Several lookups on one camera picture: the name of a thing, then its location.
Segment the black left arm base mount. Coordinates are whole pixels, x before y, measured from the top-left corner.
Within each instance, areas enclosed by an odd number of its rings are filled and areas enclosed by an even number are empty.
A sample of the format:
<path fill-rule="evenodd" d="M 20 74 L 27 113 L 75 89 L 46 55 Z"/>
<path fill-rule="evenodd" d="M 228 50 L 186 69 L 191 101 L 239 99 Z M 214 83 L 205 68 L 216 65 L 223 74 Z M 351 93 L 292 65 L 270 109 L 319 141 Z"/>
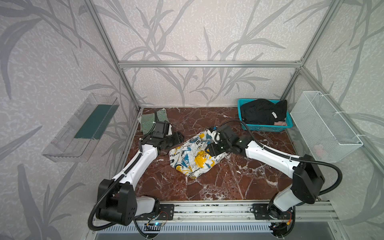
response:
<path fill-rule="evenodd" d="M 149 221 L 151 219 L 159 221 L 170 221 L 173 220 L 175 213 L 174 204 L 160 204 L 160 208 L 155 210 L 153 213 L 147 213 L 139 216 L 140 221 Z"/>

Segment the green white striped shirt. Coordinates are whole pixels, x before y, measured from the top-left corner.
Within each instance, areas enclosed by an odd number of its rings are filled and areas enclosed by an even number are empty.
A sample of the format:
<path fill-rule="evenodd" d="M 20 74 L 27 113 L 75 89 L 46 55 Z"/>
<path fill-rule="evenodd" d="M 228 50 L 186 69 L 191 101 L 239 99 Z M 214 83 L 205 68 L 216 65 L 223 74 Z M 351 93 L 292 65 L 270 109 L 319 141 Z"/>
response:
<path fill-rule="evenodd" d="M 165 108 L 160 109 L 155 113 L 142 115 L 140 121 L 141 132 L 144 135 L 148 135 L 154 130 L 156 122 L 169 122 Z"/>

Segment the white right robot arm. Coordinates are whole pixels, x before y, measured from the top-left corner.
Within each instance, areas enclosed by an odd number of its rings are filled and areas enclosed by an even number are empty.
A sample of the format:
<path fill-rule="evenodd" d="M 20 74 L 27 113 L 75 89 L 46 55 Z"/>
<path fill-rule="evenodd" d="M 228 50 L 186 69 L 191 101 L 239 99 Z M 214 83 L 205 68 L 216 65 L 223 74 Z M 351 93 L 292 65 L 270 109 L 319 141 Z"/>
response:
<path fill-rule="evenodd" d="M 284 212 L 300 203 L 314 204 L 325 183 L 319 162 L 286 154 L 247 138 L 239 138 L 233 142 L 216 141 L 207 146 L 206 152 L 212 157 L 223 153 L 243 155 L 249 159 L 258 160 L 289 177 L 292 184 L 277 193 L 268 204 L 267 212 L 273 219 L 278 219 Z"/>

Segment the white yellow blue printed garment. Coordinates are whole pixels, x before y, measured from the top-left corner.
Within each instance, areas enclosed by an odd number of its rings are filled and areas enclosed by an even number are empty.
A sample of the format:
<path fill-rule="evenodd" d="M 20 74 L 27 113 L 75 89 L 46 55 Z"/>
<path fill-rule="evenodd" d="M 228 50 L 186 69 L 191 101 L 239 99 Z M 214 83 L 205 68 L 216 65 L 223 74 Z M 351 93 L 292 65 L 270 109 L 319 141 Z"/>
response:
<path fill-rule="evenodd" d="M 170 165 L 191 179 L 197 179 L 228 156 L 222 153 L 212 157 L 205 151 L 214 142 L 214 134 L 210 130 L 200 132 L 187 140 L 180 147 L 170 150 Z"/>

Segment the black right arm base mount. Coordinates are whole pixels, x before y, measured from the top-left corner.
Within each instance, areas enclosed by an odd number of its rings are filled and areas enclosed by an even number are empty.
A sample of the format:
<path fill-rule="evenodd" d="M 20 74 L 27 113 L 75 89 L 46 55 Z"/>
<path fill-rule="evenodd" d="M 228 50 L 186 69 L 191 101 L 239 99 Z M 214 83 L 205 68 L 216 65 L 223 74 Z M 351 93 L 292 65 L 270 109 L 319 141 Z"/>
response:
<path fill-rule="evenodd" d="M 269 204 L 256 203 L 252 204 L 250 212 L 254 215 L 256 220 L 271 220 L 288 222 L 292 219 L 293 208 L 289 208 L 283 212 Z"/>

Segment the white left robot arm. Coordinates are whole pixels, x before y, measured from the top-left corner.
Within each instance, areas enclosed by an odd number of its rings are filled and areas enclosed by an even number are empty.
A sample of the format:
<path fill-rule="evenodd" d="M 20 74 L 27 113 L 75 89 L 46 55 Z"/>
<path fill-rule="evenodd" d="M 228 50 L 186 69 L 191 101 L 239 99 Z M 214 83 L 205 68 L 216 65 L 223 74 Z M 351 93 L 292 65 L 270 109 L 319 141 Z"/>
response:
<path fill-rule="evenodd" d="M 97 202 L 88 218 L 88 227 L 100 231 L 116 224 L 127 226 L 141 215 L 158 215 L 159 201 L 153 197 L 137 197 L 136 186 L 148 166 L 158 157 L 159 151 L 170 150 L 183 141 L 181 132 L 162 138 L 150 135 L 141 140 L 134 158 L 111 180 L 104 179 L 99 184 Z"/>

